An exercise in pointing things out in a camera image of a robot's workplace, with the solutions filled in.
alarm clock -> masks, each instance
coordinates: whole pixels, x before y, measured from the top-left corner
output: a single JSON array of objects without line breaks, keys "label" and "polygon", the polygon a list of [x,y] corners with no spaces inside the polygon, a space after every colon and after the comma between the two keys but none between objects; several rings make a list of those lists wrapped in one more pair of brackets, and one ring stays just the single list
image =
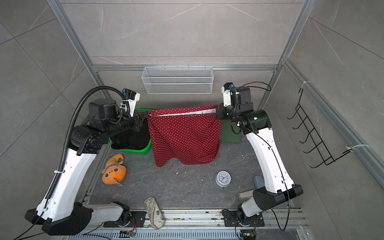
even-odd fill
[{"label": "alarm clock", "polygon": [[231,175],[226,171],[220,171],[216,175],[216,183],[219,187],[228,187],[231,183]]}]

stuffed toy face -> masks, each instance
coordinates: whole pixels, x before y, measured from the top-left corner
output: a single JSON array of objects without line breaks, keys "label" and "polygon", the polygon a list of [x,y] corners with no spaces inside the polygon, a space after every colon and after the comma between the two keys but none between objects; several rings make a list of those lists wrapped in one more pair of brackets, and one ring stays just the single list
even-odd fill
[{"label": "stuffed toy face", "polygon": [[121,165],[124,161],[121,153],[111,157],[105,164],[105,169],[101,171],[103,174],[102,181],[105,184],[120,183],[127,172],[125,166]]}]

black wire rack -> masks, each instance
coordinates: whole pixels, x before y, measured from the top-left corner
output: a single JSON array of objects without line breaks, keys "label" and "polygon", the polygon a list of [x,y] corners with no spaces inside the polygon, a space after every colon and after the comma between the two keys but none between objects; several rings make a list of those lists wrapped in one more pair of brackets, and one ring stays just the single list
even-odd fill
[{"label": "black wire rack", "polygon": [[[305,138],[305,141],[304,141],[304,142],[301,142],[301,141],[300,141],[300,143],[302,143],[302,144],[306,143],[307,140],[308,140],[308,138],[311,137],[311,140],[312,140],[313,144],[315,145],[310,151],[308,151],[308,152],[303,151],[303,153],[310,153],[310,152],[312,152],[313,150],[316,149],[316,150],[319,152],[319,154],[320,154],[320,156],[321,156],[321,159],[323,160],[323,161],[322,161],[320,164],[318,164],[317,166],[315,166],[315,167],[310,166],[310,167],[311,167],[311,168],[317,168],[318,166],[320,166],[320,165],[322,165],[322,164],[329,165],[329,164],[335,162],[336,160],[340,159],[341,157],[347,155],[349,152],[351,152],[351,149],[348,149],[348,150],[342,152],[342,153],[341,153],[341,156],[338,157],[338,158],[336,158],[336,159],[331,155],[331,153],[329,152],[329,150],[328,150],[328,148],[327,148],[327,145],[325,144],[325,142],[324,142],[323,139],[321,138],[320,134],[317,132],[316,128],[314,127],[314,125],[313,125],[312,121],[310,120],[310,118],[308,117],[307,113],[304,111],[303,107],[300,105],[301,96],[303,95],[303,89],[302,89],[302,88],[300,88],[300,90],[299,90],[299,94],[300,94],[300,98],[299,98],[299,102],[297,103],[297,106],[296,106],[296,108],[295,108],[295,110],[296,110],[296,111],[295,111],[295,114],[294,114],[291,118],[288,118],[288,119],[291,120],[291,119],[293,119],[296,115],[298,115],[298,116],[300,117],[300,119],[301,119],[301,123],[300,123],[300,125],[299,125],[297,128],[294,128],[294,127],[293,127],[293,129],[298,129],[301,125],[304,125],[305,129],[306,129],[307,132],[308,132],[307,137]],[[303,118],[303,117],[300,115],[300,113],[299,113],[299,110],[300,110],[300,109],[301,109],[301,110],[303,111],[303,113],[304,113],[304,118]],[[310,124],[308,124],[308,125],[305,124],[304,121],[305,121],[306,119],[308,119],[308,121],[310,122]],[[315,134],[317,134],[318,138],[320,139],[319,143],[316,143],[316,141],[314,140]],[[319,149],[319,146],[321,146],[321,145],[323,145],[323,146],[325,147],[326,151],[327,151],[328,154],[329,154],[329,157],[326,158],[326,159],[324,159],[324,156],[323,156],[323,154],[321,153],[321,151],[320,151],[320,149]]]}]

green towel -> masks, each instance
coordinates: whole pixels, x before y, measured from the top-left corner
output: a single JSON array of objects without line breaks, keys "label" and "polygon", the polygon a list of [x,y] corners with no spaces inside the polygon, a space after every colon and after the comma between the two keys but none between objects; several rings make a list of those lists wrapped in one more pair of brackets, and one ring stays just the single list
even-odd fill
[{"label": "green towel", "polygon": [[233,133],[233,131],[231,129],[231,124],[232,124],[233,130],[235,132],[240,131],[240,128],[238,126],[236,126],[235,123],[232,123],[230,120],[222,120],[221,121],[221,128],[220,128],[220,136],[219,136],[220,141],[241,143],[243,133],[242,132],[239,134]]}]

slipper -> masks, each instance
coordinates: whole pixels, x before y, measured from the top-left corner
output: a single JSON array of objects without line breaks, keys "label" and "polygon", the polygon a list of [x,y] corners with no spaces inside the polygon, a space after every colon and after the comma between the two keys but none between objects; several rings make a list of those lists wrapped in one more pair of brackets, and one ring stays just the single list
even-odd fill
[{"label": "slipper", "polygon": [[151,222],[153,229],[159,229],[164,226],[165,220],[163,214],[154,197],[147,198],[144,201],[144,207],[148,213],[149,221]]}]

